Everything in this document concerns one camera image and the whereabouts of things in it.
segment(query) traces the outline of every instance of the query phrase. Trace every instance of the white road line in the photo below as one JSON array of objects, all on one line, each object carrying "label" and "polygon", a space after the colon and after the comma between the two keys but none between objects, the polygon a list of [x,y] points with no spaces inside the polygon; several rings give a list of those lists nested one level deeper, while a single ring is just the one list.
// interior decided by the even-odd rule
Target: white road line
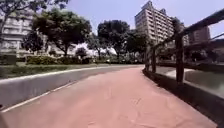
[{"label": "white road line", "polygon": [[52,93],[52,92],[59,91],[59,90],[61,90],[61,89],[63,89],[63,88],[68,88],[69,86],[71,86],[71,85],[74,84],[74,83],[75,83],[75,81],[74,81],[74,82],[71,82],[71,83],[69,83],[69,84],[66,84],[66,85],[64,85],[64,86],[58,87],[58,88],[56,88],[56,89],[54,89],[54,90],[50,90],[50,91],[48,91],[48,92],[46,92],[46,93],[44,93],[44,94],[41,94],[41,95],[36,96],[36,97],[34,97],[34,98],[31,98],[31,99],[29,99],[29,100],[26,100],[26,101],[23,101],[23,102],[21,102],[21,103],[18,103],[18,104],[16,104],[16,105],[12,106],[12,107],[6,108],[6,109],[2,110],[1,112],[2,112],[2,113],[5,113],[5,112],[8,112],[8,111],[11,111],[11,110],[13,110],[13,109],[15,109],[15,108],[18,108],[18,107],[23,106],[23,105],[25,105],[25,104],[28,104],[28,103],[30,103],[30,102],[32,102],[32,101],[35,101],[35,100],[37,100],[37,99],[40,99],[41,97],[44,97],[44,96],[46,96],[46,95],[48,95],[48,94],[50,94],[50,93]]}]

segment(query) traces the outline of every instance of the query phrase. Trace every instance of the railing post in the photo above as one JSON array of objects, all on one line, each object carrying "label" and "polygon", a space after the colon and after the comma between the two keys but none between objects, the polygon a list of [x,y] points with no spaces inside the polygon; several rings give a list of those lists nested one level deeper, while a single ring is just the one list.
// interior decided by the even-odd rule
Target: railing post
[{"label": "railing post", "polygon": [[146,69],[146,71],[149,71],[149,65],[150,65],[150,45],[147,44],[146,53],[145,53],[145,69]]},{"label": "railing post", "polygon": [[[181,31],[180,21],[178,19],[173,20],[174,34]],[[182,37],[177,37],[175,40],[176,52],[176,80],[178,84],[183,83],[184,79],[184,50]]]},{"label": "railing post", "polygon": [[151,65],[152,65],[152,72],[156,73],[156,49],[155,48],[152,48]]}]

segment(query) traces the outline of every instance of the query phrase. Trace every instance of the sidewalk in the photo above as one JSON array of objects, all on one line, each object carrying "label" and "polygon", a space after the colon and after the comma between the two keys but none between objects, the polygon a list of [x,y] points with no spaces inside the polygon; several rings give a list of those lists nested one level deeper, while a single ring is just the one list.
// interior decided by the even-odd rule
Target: sidewalk
[{"label": "sidewalk", "polygon": [[89,77],[3,113],[7,128],[215,128],[142,68]]}]

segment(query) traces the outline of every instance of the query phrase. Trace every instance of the tall apartment building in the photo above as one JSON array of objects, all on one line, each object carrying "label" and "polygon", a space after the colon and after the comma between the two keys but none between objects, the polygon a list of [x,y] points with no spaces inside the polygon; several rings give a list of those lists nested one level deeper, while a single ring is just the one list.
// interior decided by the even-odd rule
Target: tall apartment building
[{"label": "tall apartment building", "polygon": [[166,10],[157,10],[152,2],[147,2],[135,16],[136,29],[147,34],[156,44],[173,35],[172,18]]},{"label": "tall apartment building", "polygon": [[[186,28],[184,26],[184,23],[181,23],[180,25],[181,25],[180,26],[181,27],[181,31]],[[182,40],[183,40],[184,45],[189,45],[189,35],[185,35]]]},{"label": "tall apartment building", "polygon": [[0,52],[15,52],[17,56],[31,54],[30,52],[21,48],[21,43],[23,37],[31,31],[29,25],[33,18],[33,13],[30,11],[23,11],[21,13],[23,16],[22,19],[16,19],[15,14],[10,15],[7,19],[3,28],[3,42],[0,47]]},{"label": "tall apartment building", "polygon": [[200,30],[197,30],[189,34],[190,44],[208,42],[210,40],[210,30],[208,27],[204,27]]}]

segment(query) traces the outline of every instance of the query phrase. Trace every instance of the railing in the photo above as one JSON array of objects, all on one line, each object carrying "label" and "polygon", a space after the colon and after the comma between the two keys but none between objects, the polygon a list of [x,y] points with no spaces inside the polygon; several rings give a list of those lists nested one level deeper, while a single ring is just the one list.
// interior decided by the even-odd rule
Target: railing
[{"label": "railing", "polygon": [[[184,68],[186,67],[184,63],[184,51],[185,50],[206,50],[206,49],[215,49],[215,48],[220,48],[224,47],[224,39],[217,39],[220,36],[223,36],[224,34],[220,34],[216,36],[215,38],[212,38],[208,42],[202,42],[199,44],[193,44],[193,45],[188,45],[184,46],[183,45],[183,40],[182,38],[185,35],[188,35],[190,33],[193,33],[196,30],[200,30],[204,27],[210,26],[212,24],[216,24],[220,21],[224,20],[224,9],[210,15],[209,17],[191,25],[190,27],[184,29],[181,31],[181,25],[180,21],[178,19],[173,19],[173,26],[174,26],[174,35],[171,36],[170,38],[167,38],[163,42],[155,45],[155,46],[148,46],[147,51],[146,51],[146,67],[145,69],[148,71],[149,70],[149,65],[151,61],[151,68],[152,68],[152,73],[156,73],[156,57],[160,55],[168,55],[168,54],[175,54],[176,55],[176,81],[180,84],[183,83],[184,79]],[[170,48],[167,49],[166,51],[162,53],[158,53],[157,50],[161,47],[164,46],[165,44],[175,42],[175,48]]]}]

